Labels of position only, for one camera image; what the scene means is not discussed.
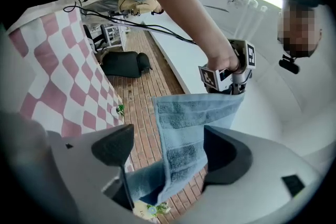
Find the green object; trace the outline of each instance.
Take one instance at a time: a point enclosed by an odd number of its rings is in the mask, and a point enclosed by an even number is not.
[[[147,205],[147,209],[149,213],[152,213],[152,216],[157,217],[158,214],[164,215],[168,213],[171,208],[168,206],[166,202],[162,202],[158,206]]]
[[[125,106],[123,104],[120,104],[118,107],[117,107],[117,113],[122,115],[123,117],[125,116],[124,114],[124,109],[125,109]]]

